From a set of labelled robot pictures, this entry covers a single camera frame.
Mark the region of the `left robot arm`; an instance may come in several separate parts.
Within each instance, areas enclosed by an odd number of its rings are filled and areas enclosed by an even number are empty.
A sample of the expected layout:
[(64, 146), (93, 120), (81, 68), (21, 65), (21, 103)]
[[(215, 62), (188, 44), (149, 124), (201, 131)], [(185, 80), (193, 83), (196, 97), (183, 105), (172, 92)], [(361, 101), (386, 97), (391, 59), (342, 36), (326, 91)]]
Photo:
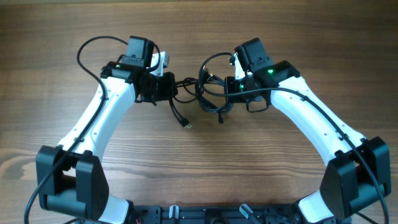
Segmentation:
[(73, 129), (35, 158), (38, 186), (31, 198), (41, 209), (76, 222), (142, 223), (130, 200), (110, 194), (102, 158), (117, 125), (136, 103), (169, 101), (177, 94), (169, 55), (151, 40), (131, 36), (127, 50), (94, 79), (99, 86)]

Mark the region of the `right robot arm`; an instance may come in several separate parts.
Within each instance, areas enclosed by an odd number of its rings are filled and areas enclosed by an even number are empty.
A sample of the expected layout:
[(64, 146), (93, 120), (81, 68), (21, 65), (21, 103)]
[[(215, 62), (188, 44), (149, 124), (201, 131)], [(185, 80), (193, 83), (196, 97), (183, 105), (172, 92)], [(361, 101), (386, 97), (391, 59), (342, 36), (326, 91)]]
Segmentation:
[(297, 202), (302, 223), (338, 223), (391, 193), (389, 147), (348, 126), (310, 89), (288, 61), (274, 63), (254, 38), (237, 46), (224, 92), (232, 103), (264, 99), (285, 114), (318, 151), (326, 170), (320, 188)]

